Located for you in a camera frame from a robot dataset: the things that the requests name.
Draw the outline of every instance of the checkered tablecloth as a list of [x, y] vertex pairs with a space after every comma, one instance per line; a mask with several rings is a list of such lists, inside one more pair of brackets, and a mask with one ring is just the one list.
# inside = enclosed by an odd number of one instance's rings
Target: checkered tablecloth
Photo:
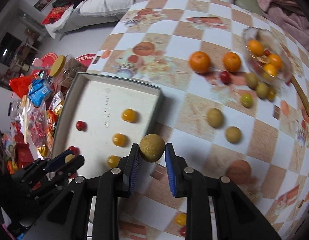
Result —
[[[267, 29], [280, 41], [309, 98], [309, 53], [267, 19], [218, 0], [139, 0], [100, 47], [88, 72], [161, 87], [165, 100], [154, 132], [206, 176], [219, 178], [233, 161], [247, 161], [252, 176], [239, 187], [285, 239], [309, 203], [309, 117], [292, 84], [277, 88], [274, 102], [259, 99], [246, 86], [243, 75], [250, 71], [241, 34], [249, 26]], [[188, 66], [195, 51], [210, 56], [208, 74], [198, 75]], [[222, 58], [229, 51], [240, 56], [242, 67], [232, 76], [233, 84], [225, 86], [218, 71], [224, 70]], [[254, 98], [251, 108], [240, 104], [246, 92]], [[206, 122], [211, 107], [225, 116], [220, 129]], [[240, 143], [225, 139], [228, 126], [241, 129]], [[124, 202], [121, 238], [182, 239], [174, 222], [180, 212], [186, 212], [186, 200], [171, 196], [164, 159], [144, 164], [135, 195]]]

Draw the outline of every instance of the floor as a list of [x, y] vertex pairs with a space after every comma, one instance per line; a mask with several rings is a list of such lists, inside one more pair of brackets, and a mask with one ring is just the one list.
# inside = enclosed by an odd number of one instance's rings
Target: floor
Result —
[[54, 52], [59, 55], [79, 57], [96, 53], [117, 23], [103, 23], [69, 32], [61, 39], [46, 37], [42, 40], [37, 57]]

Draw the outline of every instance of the white box tray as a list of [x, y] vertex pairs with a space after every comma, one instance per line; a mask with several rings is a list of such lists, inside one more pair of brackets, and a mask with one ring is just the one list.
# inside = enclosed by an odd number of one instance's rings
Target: white box tray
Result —
[[[78, 73], [59, 117], [52, 158], [75, 146], [85, 157], [78, 174], [86, 179], [101, 176], [109, 170], [110, 155], [128, 156], [131, 145], [139, 143], [151, 132], [163, 95], [159, 87], [131, 79]], [[138, 112], [137, 123], [125, 122], [122, 112], [131, 108]], [[78, 131], [76, 122], [87, 123], [87, 131]], [[112, 143], [115, 133], [126, 135], [126, 147]]]

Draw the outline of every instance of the red cherry tomato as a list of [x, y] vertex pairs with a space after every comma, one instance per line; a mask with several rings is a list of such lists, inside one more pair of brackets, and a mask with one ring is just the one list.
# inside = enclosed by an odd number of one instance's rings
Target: red cherry tomato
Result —
[[265, 55], [265, 56], [269, 56], [270, 54], [271, 54], [271, 52], [268, 51], [267, 49], [263, 52], [263, 55]]
[[185, 232], [186, 232], [186, 226], [183, 226], [180, 231], [179, 231], [179, 234], [183, 237], [185, 237]]
[[228, 71], [222, 71], [220, 73], [220, 80], [224, 84], [231, 83], [231, 76], [230, 76], [229, 72]]
[[78, 131], [84, 131], [84, 130], [86, 130], [86, 125], [87, 124], [85, 122], [78, 121], [76, 123], [76, 128], [77, 128]]
[[79, 154], [79, 152], [80, 152], [79, 148], [74, 147], [74, 146], [70, 146], [68, 149], [69, 149], [69, 150], [72, 150], [72, 151], [74, 152], [74, 155], [76, 155], [76, 156], [77, 156], [77, 155]]

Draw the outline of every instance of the glass bowl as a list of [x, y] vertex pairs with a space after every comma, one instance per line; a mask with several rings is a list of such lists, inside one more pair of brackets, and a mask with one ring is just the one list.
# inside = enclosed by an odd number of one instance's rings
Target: glass bowl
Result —
[[[277, 76], [271, 76], [263, 69], [263, 64], [257, 60], [257, 57], [253, 55], [247, 46], [250, 40], [259, 41], [264, 49], [269, 50], [271, 53], [277, 54], [282, 61], [282, 68], [278, 70]], [[265, 82], [271, 86], [282, 85], [287, 83], [292, 78], [292, 66], [289, 61], [288, 55], [283, 50], [280, 42], [273, 36], [269, 30], [259, 28], [247, 28], [243, 30], [242, 41], [245, 45], [244, 57], [248, 67], [254, 72], [260, 81]]]

